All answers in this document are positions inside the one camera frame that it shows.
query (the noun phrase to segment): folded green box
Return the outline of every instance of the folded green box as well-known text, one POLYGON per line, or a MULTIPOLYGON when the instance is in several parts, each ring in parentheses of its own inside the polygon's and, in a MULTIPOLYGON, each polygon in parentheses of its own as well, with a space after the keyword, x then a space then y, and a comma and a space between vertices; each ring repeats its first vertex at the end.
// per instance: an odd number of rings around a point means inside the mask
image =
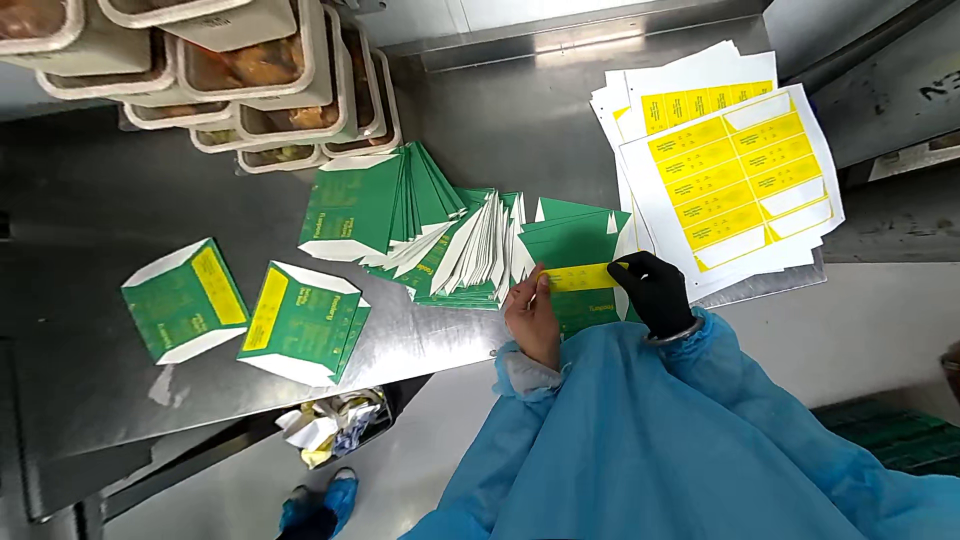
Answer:
POLYGON ((213 238, 140 268, 120 292, 157 364, 212 349, 247 331, 250 320, 213 238))
POLYGON ((347 280, 273 260, 237 359, 310 386, 333 386, 370 310, 347 280))

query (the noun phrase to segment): yellow label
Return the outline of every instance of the yellow label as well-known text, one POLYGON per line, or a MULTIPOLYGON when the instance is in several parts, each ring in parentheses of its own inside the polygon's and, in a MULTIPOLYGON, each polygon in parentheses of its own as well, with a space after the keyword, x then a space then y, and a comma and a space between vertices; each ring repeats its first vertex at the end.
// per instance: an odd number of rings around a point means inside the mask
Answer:
POLYGON ((666 111, 661 94, 642 96, 640 104, 643 106, 643 120, 647 125, 647 134, 662 132, 669 128, 666 121, 666 111))
POLYGON ((747 176, 754 176, 812 153, 810 141, 800 134, 746 154, 740 161, 747 176))
MULTIPOLYGON (((745 83, 733 86, 716 86, 714 88, 696 88, 665 94, 651 94, 640 96, 643 114, 646 122, 647 134, 662 132, 667 128, 679 126, 684 122, 694 120, 715 110, 721 110, 746 101, 752 97, 772 91, 773 81, 745 83)), ((615 111, 613 119, 619 116, 615 111)))
POLYGON ((713 88, 707 88, 707 91, 710 95, 710 112, 715 112, 733 105, 729 86, 714 86, 713 88))
POLYGON ((752 128, 736 132, 731 135, 731 139, 733 139, 733 146, 736 147, 736 151, 744 154, 803 132, 804 124, 800 120, 800 115, 791 112, 757 124, 752 128))
POLYGON ((715 215, 720 215, 754 200, 750 184, 741 182, 699 197, 675 208, 681 227, 687 228, 715 215))
POLYGON ((247 322, 247 316, 240 307, 240 300, 233 292, 227 273, 220 266, 213 248, 210 246, 203 248, 190 262, 190 266, 193 266, 193 271, 204 288, 207 300, 217 313, 220 324, 234 325, 247 322))
POLYGON ((750 184, 754 187, 756 196, 762 198, 816 178, 820 174, 820 164, 817 163, 817 158, 810 155, 758 174, 750 179, 750 184))
POLYGON ((711 118, 689 128, 678 130, 676 133, 655 138, 647 143, 650 154, 655 162, 660 162, 714 140, 725 138, 727 130, 724 129, 723 122, 722 118, 711 118))
MULTIPOLYGON (((620 266, 627 267, 627 263, 620 262, 620 266)), ((607 273, 607 263, 584 264, 583 266, 567 266, 553 268, 542 272, 550 279, 550 292, 567 292, 571 290, 606 289, 616 287, 617 282, 607 273)))
POLYGON ((686 93, 686 107, 691 120, 710 114, 710 92, 706 88, 690 90, 686 93))
POLYGON ((676 205, 692 201, 701 195, 707 195, 721 187, 726 187, 745 179, 740 162, 730 160, 706 171, 688 176, 666 187, 670 201, 676 205))
POLYGON ((247 331, 247 339, 243 343, 243 351, 258 351, 270 343, 270 334, 274 332, 276 314, 280 311, 283 302, 283 293, 287 290, 290 280, 271 267, 267 271, 267 280, 260 291, 260 299, 256 301, 256 311, 253 312, 253 322, 247 331))
POLYGON ((709 244, 743 233, 763 223, 756 203, 718 215, 684 230, 690 249, 699 250, 709 244))
POLYGON ((723 138, 672 160, 662 161, 657 164, 657 168, 663 183, 670 184, 735 157, 733 145, 728 139, 723 138))
POLYGON ((731 85, 730 96, 734 103, 741 103, 754 97, 754 84, 745 83, 743 85, 731 85))
POLYGON ((754 97, 758 95, 765 94, 768 92, 774 91, 774 82, 773 81, 763 81, 760 83, 753 83, 754 97))
POLYGON ((690 114, 686 110, 686 92, 665 93, 663 103, 666 105, 666 120, 671 128, 690 119, 690 114))

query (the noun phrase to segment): stack of paper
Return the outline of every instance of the stack of paper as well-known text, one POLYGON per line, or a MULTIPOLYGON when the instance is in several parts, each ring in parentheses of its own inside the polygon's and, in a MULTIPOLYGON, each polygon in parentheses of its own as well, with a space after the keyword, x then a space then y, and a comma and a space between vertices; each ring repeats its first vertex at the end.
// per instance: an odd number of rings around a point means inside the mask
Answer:
POLYGON ((590 104, 614 150, 636 249, 686 275, 691 302, 811 264, 843 221, 836 171, 800 86, 773 53, 729 41, 663 67, 607 72, 590 104))
POLYGON ((370 310, 347 280, 273 260, 237 359, 310 386, 332 386, 370 310))
POLYGON ((637 321, 607 264, 636 246, 627 228, 630 213, 541 197, 534 223, 519 239, 529 256, 546 266, 551 304, 564 337, 587 327, 637 321))
POLYGON ((418 304, 498 309, 533 267, 514 256, 523 215, 522 194, 452 187, 413 142, 322 166, 300 248, 403 283, 418 304))

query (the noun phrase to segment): gloved hand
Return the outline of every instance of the gloved hand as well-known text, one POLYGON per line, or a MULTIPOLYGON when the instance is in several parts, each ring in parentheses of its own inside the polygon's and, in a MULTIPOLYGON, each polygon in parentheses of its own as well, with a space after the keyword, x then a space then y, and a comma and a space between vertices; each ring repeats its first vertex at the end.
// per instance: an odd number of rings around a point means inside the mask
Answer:
POLYGON ((540 262, 529 278, 510 289, 503 319, 525 355, 559 372, 560 323, 550 305, 550 281, 542 271, 540 262))
POLYGON ((665 339, 696 324, 686 299, 684 274, 673 264, 641 251, 611 262, 607 272, 627 291, 652 337, 665 339), (626 262, 628 268, 618 262, 626 262))

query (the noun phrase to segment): white flap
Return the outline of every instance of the white flap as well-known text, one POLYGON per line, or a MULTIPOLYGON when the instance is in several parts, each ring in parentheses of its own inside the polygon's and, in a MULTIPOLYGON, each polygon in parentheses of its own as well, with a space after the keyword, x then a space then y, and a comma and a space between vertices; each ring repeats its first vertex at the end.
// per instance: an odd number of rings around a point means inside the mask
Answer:
POLYGON ((209 240, 210 238, 204 238, 203 240, 190 244, 185 248, 180 248, 170 255, 165 255, 157 260, 151 262, 150 264, 140 268, 136 272, 133 272, 133 275, 127 278, 127 280, 120 285, 121 287, 133 287, 137 286, 147 280, 151 280, 164 272, 169 272, 174 268, 179 267, 184 264, 193 254, 209 240))

